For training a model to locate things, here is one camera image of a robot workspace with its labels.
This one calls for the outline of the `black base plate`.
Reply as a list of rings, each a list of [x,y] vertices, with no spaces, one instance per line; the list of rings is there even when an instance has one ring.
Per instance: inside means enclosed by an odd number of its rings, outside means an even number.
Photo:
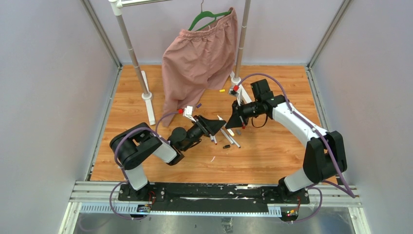
[[[310,200],[304,189],[286,192],[277,185],[149,183],[140,191],[121,185],[120,201],[154,202],[154,211],[262,213],[270,204],[307,205]]]

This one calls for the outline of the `white marker grey tip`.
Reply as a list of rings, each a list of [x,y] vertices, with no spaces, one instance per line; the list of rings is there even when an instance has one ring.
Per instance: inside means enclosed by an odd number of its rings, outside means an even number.
[[[220,131],[221,131],[222,134],[225,136],[225,138],[229,141],[229,143],[230,143],[231,145],[233,145],[234,142],[233,142],[232,138],[231,138],[223,129],[220,129]]]

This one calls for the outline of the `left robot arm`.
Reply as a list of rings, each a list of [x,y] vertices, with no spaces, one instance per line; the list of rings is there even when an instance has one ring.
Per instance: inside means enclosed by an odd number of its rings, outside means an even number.
[[[188,130],[183,127],[173,129],[168,139],[164,139],[142,122],[110,141],[115,162],[131,187],[130,194],[135,200],[144,201],[149,196],[149,180],[143,169],[143,162],[149,156],[154,155],[167,165],[175,165],[185,157],[183,152],[198,145],[201,137],[215,136],[226,121],[199,115],[194,117],[192,123]]]

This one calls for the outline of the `white marker yellow tip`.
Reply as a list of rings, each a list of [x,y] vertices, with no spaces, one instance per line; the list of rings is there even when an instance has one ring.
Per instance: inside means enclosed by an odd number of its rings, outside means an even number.
[[[227,131],[232,137],[235,136],[234,132],[231,129],[227,129]]]

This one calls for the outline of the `pink shorts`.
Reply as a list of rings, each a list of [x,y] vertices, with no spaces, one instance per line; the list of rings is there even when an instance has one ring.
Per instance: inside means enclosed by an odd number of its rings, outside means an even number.
[[[238,18],[233,7],[200,31],[182,29],[162,57],[165,101],[162,125],[172,112],[195,106],[205,90],[220,90],[233,70],[238,42]]]

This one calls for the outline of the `white marker teal tip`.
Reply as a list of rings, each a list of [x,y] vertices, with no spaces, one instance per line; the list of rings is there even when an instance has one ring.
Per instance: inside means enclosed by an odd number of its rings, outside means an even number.
[[[236,145],[238,148],[240,148],[240,144],[234,139],[232,138],[231,141],[233,142],[234,145]]]

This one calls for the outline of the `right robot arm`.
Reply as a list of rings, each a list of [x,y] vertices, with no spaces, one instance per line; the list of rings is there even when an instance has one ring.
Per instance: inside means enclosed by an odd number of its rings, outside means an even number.
[[[305,147],[302,167],[279,180],[280,201],[291,203],[298,191],[347,170],[344,141],[338,131],[329,132],[311,122],[293,107],[285,93],[275,96],[265,79],[252,83],[251,89],[254,100],[249,103],[243,101],[239,84],[230,89],[237,99],[232,103],[226,128],[245,128],[254,117],[265,115],[284,126]]]

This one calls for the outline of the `aluminium frame rail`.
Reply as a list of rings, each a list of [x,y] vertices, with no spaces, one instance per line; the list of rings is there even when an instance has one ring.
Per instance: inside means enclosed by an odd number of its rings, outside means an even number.
[[[360,198],[330,182],[282,198],[276,185],[75,183],[59,232],[351,233],[370,227]]]

